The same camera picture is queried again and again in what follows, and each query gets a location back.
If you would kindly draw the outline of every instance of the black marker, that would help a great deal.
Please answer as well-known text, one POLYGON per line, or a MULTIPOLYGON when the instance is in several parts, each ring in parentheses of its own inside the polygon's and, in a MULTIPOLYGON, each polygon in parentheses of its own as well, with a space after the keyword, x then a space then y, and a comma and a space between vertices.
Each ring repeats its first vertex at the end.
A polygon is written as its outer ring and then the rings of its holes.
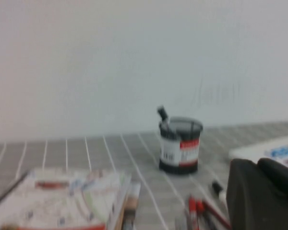
POLYGON ((217 181, 212 182, 212 189, 219 198, 219 201, 224 205, 224 207, 227 210, 226 190, 224 190, 223 187, 217 181))

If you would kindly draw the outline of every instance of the gray tile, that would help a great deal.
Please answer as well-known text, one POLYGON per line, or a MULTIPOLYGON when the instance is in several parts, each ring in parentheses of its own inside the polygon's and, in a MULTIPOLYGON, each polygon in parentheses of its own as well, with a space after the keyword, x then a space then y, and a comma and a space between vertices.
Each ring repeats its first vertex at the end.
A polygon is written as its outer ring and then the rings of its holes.
POLYGON ((66 141, 48 141, 45 167, 66 167, 66 141))

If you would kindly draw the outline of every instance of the black object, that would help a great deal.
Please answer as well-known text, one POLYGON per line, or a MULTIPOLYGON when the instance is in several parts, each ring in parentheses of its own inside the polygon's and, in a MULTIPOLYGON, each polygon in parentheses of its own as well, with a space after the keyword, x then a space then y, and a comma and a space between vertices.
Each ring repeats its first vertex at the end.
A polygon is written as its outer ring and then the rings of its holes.
POLYGON ((223 191, 222 186, 217 181, 212 182, 212 189, 218 196, 220 192, 223 191))
POLYGON ((260 159, 233 159, 227 187, 233 230, 288 230, 288 168, 260 159))
POLYGON ((163 106, 158 107, 157 111, 158 111, 158 113, 159 113, 162 121, 165 121, 165 120, 168 119, 168 114, 167 114, 167 112, 165 111, 165 109, 164 109, 163 106))
MULTIPOLYGON (((162 138, 176 142, 199 139, 203 130, 201 122, 186 117, 171 117, 169 119, 163 106, 158 107, 157 112, 162 119, 159 122, 162 138)), ((197 163, 190 166, 173 166, 163 162, 161 159, 159 161, 159 169, 172 174, 189 174, 197 171, 197 168, 197 163)))
POLYGON ((25 172, 10 188, 0 195, 0 203, 27 177, 29 172, 30 171, 25 172))

